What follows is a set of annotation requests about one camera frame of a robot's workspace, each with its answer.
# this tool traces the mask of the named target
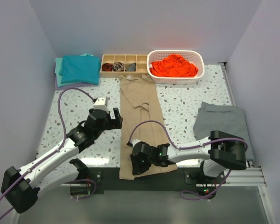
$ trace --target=orange shirt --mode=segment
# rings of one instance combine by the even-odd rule
[[[162,61],[152,62],[150,72],[159,77],[194,77],[198,68],[181,55],[171,54]]]

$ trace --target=light purple wall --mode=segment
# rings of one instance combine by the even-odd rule
[[[226,62],[261,0],[30,0],[57,56],[193,49]]]
[[[263,0],[227,63],[280,223],[280,0]]]
[[[0,0],[0,189],[7,168],[35,157],[54,91],[54,57],[28,0]],[[0,215],[10,207],[3,199]]]

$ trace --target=teal towel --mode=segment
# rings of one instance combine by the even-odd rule
[[[98,85],[100,62],[94,56],[63,56],[61,83],[89,83]]]
[[[93,55],[89,55],[89,54],[82,54],[81,56],[93,56]],[[62,80],[62,75],[60,74],[61,72],[61,68],[62,68],[62,57],[57,57],[55,59],[55,74],[56,74],[56,79],[57,79],[57,86],[58,87],[63,87],[65,85],[69,85],[69,84],[75,84],[75,83],[61,83]]]

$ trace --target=wooden organizer box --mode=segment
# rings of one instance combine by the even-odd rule
[[[121,62],[125,65],[124,71],[102,71],[100,69],[100,77],[102,78],[116,78],[120,76],[141,77],[142,75],[148,75],[147,71],[147,55],[103,55],[102,65],[104,63],[114,64],[115,62]],[[132,64],[136,63],[136,71],[126,71],[126,69]]]

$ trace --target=laundry basket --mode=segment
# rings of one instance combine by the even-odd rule
[[[198,73],[195,77],[158,77],[154,76],[149,67],[152,62],[161,61],[171,54],[178,54],[183,56],[190,63],[193,63],[198,68]],[[147,71],[155,83],[163,84],[194,84],[204,75],[204,64],[200,54],[192,50],[154,50],[148,54],[147,57]]]

